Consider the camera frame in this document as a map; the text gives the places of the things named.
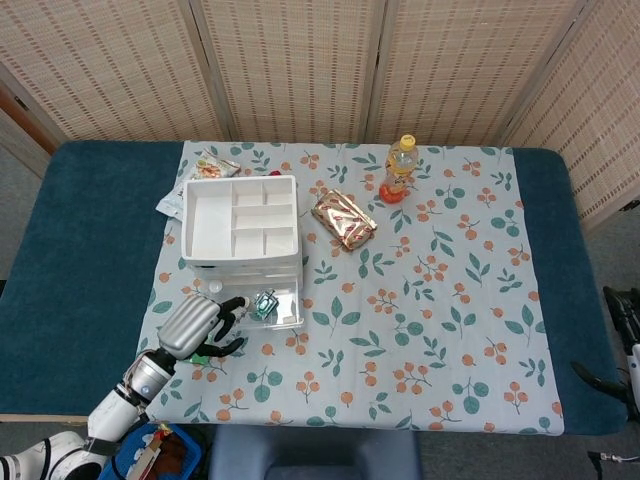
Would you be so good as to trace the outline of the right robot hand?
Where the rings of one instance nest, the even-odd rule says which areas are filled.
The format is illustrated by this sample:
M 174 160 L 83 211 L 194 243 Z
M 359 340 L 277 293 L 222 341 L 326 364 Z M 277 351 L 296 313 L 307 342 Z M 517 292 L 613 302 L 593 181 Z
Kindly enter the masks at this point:
M 605 286 L 603 293 L 614 328 L 622 341 L 629 382 L 616 384 L 592 374 L 576 361 L 570 365 L 578 377 L 595 390 L 639 409 L 639 290 L 619 291 Z

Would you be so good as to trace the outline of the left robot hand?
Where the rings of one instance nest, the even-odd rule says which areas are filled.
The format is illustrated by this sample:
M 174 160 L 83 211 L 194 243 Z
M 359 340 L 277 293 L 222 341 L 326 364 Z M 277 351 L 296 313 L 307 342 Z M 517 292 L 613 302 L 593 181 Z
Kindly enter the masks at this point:
M 208 344 L 211 331 L 220 327 L 214 341 L 222 340 L 238 318 L 247 312 L 251 301 L 237 296 L 223 303 L 195 295 L 187 298 L 169 317 L 158 332 L 159 347 L 176 360 L 186 360 L 194 354 L 201 357 L 223 358 L 237 351 L 242 337 L 225 346 Z

